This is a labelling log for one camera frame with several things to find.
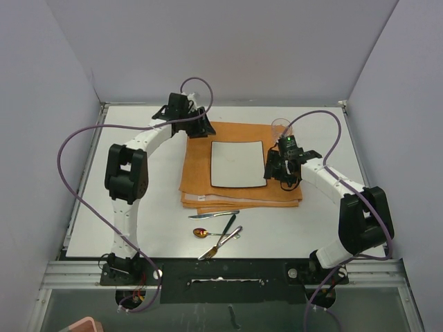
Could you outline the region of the silver table knife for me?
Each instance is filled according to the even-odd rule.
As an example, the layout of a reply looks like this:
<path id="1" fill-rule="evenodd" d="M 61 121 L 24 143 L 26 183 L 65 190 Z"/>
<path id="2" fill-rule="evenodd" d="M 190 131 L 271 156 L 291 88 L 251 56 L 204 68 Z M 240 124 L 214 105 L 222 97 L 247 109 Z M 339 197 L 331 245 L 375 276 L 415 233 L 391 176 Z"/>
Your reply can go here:
<path id="1" fill-rule="evenodd" d="M 239 210 L 229 210 L 229 211 L 223 211 L 223 212 L 211 212 L 211 213 L 205 213 L 205 214 L 196 214 L 189 216 L 188 218 L 191 220 L 200 220 L 200 219 L 211 219 L 218 216 L 230 216 L 230 215 L 236 215 L 239 214 Z"/>

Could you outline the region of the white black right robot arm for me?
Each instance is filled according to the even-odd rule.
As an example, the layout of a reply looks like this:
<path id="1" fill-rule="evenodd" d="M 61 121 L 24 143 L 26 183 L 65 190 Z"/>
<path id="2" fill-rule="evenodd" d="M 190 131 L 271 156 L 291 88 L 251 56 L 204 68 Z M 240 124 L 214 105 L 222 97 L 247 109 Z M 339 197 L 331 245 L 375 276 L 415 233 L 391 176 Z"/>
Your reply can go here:
<path id="1" fill-rule="evenodd" d="M 304 151 L 294 136 L 280 137 L 268 150 L 264 178 L 286 185 L 285 191 L 306 181 L 339 207 L 337 239 L 311 254 L 307 272 L 313 281 L 324 282 L 340 263 L 394 238 L 386 193 L 351 181 L 318 152 Z"/>

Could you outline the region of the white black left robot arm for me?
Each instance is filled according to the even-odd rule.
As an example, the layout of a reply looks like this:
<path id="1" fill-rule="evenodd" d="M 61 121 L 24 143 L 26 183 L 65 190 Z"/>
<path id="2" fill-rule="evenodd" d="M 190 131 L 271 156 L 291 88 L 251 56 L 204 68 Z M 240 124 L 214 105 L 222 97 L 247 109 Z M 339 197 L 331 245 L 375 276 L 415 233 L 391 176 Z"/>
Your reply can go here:
<path id="1" fill-rule="evenodd" d="M 189 138 L 206 138 L 216 134 L 197 105 L 195 94 L 171 93 L 168 103 L 152 116 L 146 130 L 126 142 L 109 148 L 105 172 L 114 211 L 114 235 L 111 253 L 117 258 L 133 259 L 137 255 L 138 207 L 148 189 L 148 157 L 179 131 Z"/>

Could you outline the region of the iridescent ornate teaspoon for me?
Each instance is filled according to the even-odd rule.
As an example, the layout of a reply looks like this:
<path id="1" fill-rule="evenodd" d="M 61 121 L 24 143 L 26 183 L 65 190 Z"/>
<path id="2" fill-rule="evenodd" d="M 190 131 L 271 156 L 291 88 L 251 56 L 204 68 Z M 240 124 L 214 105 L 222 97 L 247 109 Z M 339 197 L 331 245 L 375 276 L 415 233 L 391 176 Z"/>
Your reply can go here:
<path id="1" fill-rule="evenodd" d="M 222 239 L 227 239 L 228 237 L 230 237 L 231 236 L 231 233 L 230 234 L 226 234 L 226 235 L 224 235 L 223 237 L 222 237 Z M 240 234 L 234 234 L 233 235 L 233 238 L 234 239 L 239 239 L 241 236 L 240 236 Z"/>

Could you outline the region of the gold spoon dark handle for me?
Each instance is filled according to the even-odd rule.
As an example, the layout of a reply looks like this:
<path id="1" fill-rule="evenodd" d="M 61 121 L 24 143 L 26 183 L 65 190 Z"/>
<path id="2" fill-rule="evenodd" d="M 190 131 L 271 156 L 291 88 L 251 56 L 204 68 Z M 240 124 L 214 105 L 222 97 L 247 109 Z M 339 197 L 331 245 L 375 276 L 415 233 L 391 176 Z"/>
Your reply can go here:
<path id="1" fill-rule="evenodd" d="M 233 221 L 236 219 L 236 215 L 232 214 L 229 216 L 224 216 L 222 221 L 215 223 L 214 225 L 211 224 L 207 227 L 198 227 L 194 228 L 192 230 L 192 234 L 198 238 L 198 239 L 204 239 L 206 237 L 211 236 L 218 236 L 220 237 L 222 235 L 222 232 L 224 231 L 225 227 L 230 223 L 230 226 L 232 226 Z"/>

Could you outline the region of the white square plate black rim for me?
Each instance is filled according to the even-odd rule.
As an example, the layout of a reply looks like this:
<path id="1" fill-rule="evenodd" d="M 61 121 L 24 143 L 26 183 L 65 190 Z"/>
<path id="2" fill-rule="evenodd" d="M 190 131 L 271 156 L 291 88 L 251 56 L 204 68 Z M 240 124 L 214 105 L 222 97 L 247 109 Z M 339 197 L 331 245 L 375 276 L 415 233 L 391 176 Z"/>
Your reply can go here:
<path id="1" fill-rule="evenodd" d="M 230 189 L 265 187 L 262 141 L 212 142 L 210 184 Z"/>

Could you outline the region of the orange cloth napkin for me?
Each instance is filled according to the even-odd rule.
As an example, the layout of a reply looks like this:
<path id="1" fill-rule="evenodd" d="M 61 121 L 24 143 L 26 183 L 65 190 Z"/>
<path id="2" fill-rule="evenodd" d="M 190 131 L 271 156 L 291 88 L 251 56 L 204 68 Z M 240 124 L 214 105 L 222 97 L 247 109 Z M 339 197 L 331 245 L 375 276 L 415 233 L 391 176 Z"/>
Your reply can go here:
<path id="1" fill-rule="evenodd" d="M 181 202 L 185 208 L 195 208 L 198 214 L 241 210 L 246 208 L 292 208 L 302 201 L 300 187 L 291 192 L 281 189 L 280 183 L 270 180 L 264 187 L 222 188 L 210 184 L 210 157 L 213 142 L 255 142 L 263 144 L 262 153 L 271 148 L 269 124 L 214 122 L 214 136 L 189 138 L 183 162 Z"/>

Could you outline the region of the clear drinking glass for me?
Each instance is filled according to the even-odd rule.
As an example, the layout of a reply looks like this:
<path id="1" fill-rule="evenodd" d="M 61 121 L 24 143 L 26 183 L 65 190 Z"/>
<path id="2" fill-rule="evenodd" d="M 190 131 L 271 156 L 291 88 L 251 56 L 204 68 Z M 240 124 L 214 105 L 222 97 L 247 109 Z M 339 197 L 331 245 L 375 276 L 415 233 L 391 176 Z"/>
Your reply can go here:
<path id="1" fill-rule="evenodd" d="M 292 126 L 290 126 L 290 121 L 285 118 L 277 118 L 271 123 L 271 136 L 274 142 L 279 141 L 279 139 L 293 134 Z"/>

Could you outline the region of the gold fork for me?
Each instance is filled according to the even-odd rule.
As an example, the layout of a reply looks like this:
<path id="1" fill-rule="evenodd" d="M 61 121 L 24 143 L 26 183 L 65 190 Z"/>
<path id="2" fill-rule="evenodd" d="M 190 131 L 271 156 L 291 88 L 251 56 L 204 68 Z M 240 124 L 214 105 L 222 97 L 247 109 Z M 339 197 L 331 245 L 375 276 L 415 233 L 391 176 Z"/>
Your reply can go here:
<path id="1" fill-rule="evenodd" d="M 243 227 L 241 225 L 239 225 L 238 227 L 236 227 L 232 232 L 231 232 L 231 236 L 228 237 L 227 239 L 222 239 L 220 241 L 217 242 L 217 244 L 215 246 L 213 246 L 212 248 L 210 248 L 209 250 L 207 250 L 205 253 L 203 253 L 198 260 L 199 261 L 204 261 L 204 260 L 209 260 L 212 259 L 218 252 L 218 250 L 229 240 L 233 239 L 233 235 L 234 234 L 239 234 L 241 231 L 243 230 Z"/>

